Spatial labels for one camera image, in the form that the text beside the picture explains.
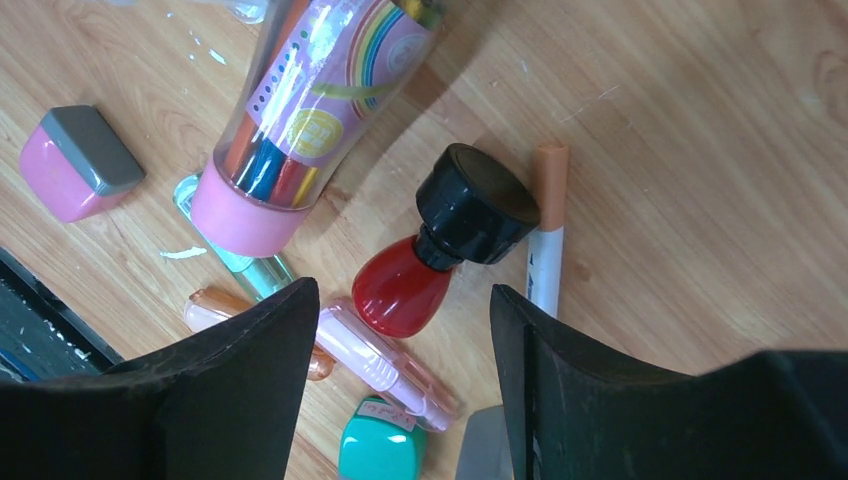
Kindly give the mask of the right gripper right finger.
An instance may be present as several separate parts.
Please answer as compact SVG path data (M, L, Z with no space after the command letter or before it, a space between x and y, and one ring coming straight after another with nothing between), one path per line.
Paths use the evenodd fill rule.
M686 375L493 287L490 325L518 479L843 479L847 355L761 350Z

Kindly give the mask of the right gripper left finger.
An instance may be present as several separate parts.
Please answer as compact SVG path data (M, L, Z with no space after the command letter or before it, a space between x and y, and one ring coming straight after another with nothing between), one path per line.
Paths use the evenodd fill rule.
M1 386L5 479L281 479L316 335L301 278L102 374Z

